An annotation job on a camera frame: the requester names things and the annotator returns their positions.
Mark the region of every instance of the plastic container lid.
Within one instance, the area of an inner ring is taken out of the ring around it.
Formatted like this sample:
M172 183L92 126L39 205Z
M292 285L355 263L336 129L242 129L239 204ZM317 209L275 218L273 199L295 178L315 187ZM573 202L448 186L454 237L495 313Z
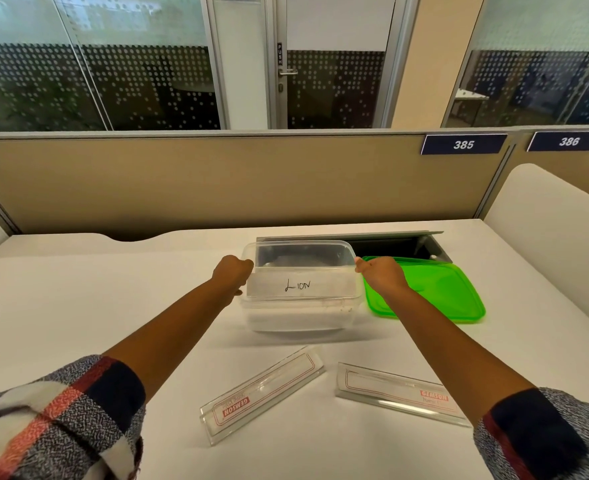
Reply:
M376 256L367 256L368 261ZM403 268L410 288L432 303L443 315L455 322L471 323L480 320L486 309L477 291L460 268L451 263L424 259L394 258ZM396 315L367 282L365 297L370 309L382 317Z
M353 299L363 296L354 251L344 241L263 241L243 249L252 259L242 302Z

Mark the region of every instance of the door frame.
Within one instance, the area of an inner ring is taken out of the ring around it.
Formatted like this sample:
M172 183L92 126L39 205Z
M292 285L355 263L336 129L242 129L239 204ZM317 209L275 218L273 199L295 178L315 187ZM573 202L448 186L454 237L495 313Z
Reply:
M372 128L390 128L392 124L418 5L419 0L395 0ZM270 129L287 129L288 77L279 76L280 70L289 68L287 0L264 0L264 8L266 13L268 124Z

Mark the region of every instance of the glass wall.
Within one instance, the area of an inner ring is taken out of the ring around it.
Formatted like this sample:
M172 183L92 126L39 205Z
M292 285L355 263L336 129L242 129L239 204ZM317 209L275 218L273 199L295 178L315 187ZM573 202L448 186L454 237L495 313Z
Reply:
M0 0L0 131L217 128L201 0Z
M447 127L589 124L589 0L485 0Z

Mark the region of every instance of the beige wall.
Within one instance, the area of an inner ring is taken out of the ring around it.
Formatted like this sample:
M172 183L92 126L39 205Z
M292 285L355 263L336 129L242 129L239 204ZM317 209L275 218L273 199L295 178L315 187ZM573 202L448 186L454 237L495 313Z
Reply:
M421 0L392 128L441 127L483 0Z

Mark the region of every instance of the clear plastic container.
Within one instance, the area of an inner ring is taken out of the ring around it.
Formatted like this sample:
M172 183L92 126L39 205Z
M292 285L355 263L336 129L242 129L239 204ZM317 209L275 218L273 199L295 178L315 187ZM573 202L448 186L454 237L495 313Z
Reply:
M252 330L333 330L354 322L364 291L347 242L253 242L242 258L255 263L240 297Z

